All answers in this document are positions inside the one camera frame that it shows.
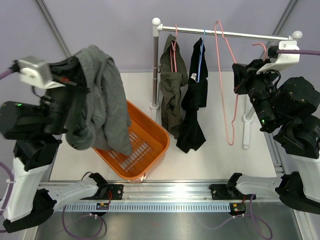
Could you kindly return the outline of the grey shorts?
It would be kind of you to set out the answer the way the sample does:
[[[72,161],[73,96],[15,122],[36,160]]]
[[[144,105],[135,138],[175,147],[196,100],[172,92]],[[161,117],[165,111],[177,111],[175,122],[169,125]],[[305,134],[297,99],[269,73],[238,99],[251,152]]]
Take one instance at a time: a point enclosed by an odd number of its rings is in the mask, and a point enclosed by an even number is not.
[[[73,100],[66,123],[67,143],[78,151],[96,148],[131,155],[132,122],[114,59],[95,45],[83,48],[75,57],[84,73],[88,93]]]

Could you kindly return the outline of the blue wire hanger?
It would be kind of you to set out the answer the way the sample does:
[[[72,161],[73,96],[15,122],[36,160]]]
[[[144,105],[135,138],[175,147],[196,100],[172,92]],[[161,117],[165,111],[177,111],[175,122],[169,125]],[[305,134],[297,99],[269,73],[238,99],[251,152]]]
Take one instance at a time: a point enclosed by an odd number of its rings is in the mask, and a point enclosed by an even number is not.
[[[201,65],[202,65],[202,57],[203,57],[203,49],[204,49],[204,41],[206,36],[206,28],[203,29],[203,36],[202,36],[202,42],[200,45],[200,51],[199,51],[199,59],[198,59],[198,71],[197,71],[197,80],[196,82],[200,82],[200,75],[201,75]]]

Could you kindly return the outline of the black shorts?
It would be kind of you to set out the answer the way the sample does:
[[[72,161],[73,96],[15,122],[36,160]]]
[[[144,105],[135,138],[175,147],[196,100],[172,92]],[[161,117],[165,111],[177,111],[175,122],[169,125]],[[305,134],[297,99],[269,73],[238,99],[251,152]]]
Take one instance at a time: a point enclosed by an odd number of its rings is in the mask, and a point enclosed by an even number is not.
[[[205,45],[202,53],[200,82],[197,83],[200,47],[202,38],[193,45],[190,60],[188,89],[182,99],[181,107],[185,111],[183,126],[180,131],[176,146],[188,153],[190,150],[197,151],[206,141],[204,133],[198,122],[198,110],[207,106],[208,98],[208,68],[205,58]]]

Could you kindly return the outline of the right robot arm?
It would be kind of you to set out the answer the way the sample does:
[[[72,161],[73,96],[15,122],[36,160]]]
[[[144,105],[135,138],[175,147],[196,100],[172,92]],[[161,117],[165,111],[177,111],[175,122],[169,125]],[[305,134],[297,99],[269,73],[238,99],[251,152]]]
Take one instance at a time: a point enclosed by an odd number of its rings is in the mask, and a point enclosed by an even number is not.
[[[320,120],[314,115],[320,94],[304,77],[283,84],[280,70],[269,61],[255,59],[232,65],[234,92],[247,95],[260,122],[260,130],[274,133],[274,140],[292,156],[297,171],[276,177],[234,173],[226,184],[209,186],[213,200],[246,201],[277,198],[287,207],[320,212]]]

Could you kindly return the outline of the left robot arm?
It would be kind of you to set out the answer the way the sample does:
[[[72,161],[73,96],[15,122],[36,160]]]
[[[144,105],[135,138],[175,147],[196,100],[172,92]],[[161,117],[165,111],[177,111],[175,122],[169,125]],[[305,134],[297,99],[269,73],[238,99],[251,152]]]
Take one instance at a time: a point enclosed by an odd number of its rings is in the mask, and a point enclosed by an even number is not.
[[[100,200],[108,192],[107,181],[98,173],[57,192],[39,188],[61,144],[57,136],[69,130],[66,121],[74,98],[89,91],[79,60],[69,57],[47,63],[27,56],[15,60],[0,76],[13,73],[19,73],[32,89],[44,89],[45,94],[38,105],[7,101],[0,107],[1,135],[15,141],[13,172],[0,209],[5,233],[39,226],[69,203],[84,198]]]

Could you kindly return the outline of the olive green shorts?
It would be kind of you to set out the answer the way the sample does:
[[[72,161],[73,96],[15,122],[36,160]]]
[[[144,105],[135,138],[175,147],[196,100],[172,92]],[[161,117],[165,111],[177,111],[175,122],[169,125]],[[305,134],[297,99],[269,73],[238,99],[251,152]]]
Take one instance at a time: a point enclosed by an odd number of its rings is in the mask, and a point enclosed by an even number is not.
[[[177,72],[171,71],[171,42],[175,36],[169,34],[160,57],[160,90],[161,125],[177,140],[183,127],[181,113],[181,87],[188,84],[188,73],[185,61],[180,53],[180,46],[176,42]]]

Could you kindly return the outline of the white metal clothes rack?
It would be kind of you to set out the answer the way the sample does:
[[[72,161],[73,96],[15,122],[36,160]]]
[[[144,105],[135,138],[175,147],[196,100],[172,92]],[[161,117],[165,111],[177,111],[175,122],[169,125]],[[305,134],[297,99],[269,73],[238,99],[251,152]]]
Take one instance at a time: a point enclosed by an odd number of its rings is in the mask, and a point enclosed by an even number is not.
[[[219,24],[220,30],[216,30],[216,24]],[[291,41],[295,40],[298,42],[299,39],[302,38],[303,34],[301,31],[295,31],[292,33],[291,36],[288,37],[279,37],[279,36],[269,36],[269,35],[258,35],[258,34],[248,34],[248,33],[236,33],[236,32],[227,32],[223,30],[222,24],[220,21],[217,21],[214,25],[214,30],[206,30],[206,36],[215,36],[216,40],[216,50],[217,50],[217,61],[218,61],[218,72],[221,73],[220,68],[220,57],[219,57],[219,45],[217,41],[217,37],[221,36],[228,47],[229,53],[233,60],[235,60],[231,47],[226,37],[231,38],[244,38],[244,39],[251,39],[251,40],[264,40],[264,41]],[[152,35],[153,35],[153,77],[152,77],[152,100],[150,102],[150,116],[151,119],[154,121],[157,118],[158,109],[160,108],[158,97],[159,97],[159,80],[158,74],[160,65],[159,62],[159,36],[160,32],[176,32],[174,26],[166,26],[161,23],[161,20],[158,17],[152,19]],[[187,34],[204,34],[203,29],[196,29],[196,28],[185,28],[185,27],[177,27],[177,32],[187,33]],[[302,52],[299,50],[277,50],[277,54],[280,53],[289,53],[289,54],[300,54]],[[248,112],[242,116],[243,122],[243,135],[242,135],[242,149],[248,150],[250,147],[250,137],[251,137],[251,124],[253,122],[253,115],[255,113],[254,107],[252,106]]]

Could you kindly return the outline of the orange plastic laundry basket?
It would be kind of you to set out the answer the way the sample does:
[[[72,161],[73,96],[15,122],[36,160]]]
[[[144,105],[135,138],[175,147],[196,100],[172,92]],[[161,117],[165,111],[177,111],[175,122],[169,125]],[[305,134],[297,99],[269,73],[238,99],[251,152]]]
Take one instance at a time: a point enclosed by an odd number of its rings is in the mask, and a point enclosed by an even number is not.
[[[167,131],[127,101],[131,126],[128,128],[132,154],[126,156],[115,150],[94,151],[122,179],[129,182],[142,182],[164,158],[170,145]]]

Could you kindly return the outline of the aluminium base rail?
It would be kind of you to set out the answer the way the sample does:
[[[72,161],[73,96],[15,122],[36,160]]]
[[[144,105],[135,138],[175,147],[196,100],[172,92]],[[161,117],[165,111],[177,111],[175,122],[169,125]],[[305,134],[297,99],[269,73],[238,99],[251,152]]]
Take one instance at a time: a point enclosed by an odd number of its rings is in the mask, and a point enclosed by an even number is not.
[[[212,184],[226,185],[226,181],[213,180],[173,180],[173,181],[128,181],[108,180],[109,184],[123,185],[122,202],[124,203],[197,203],[211,202]]]

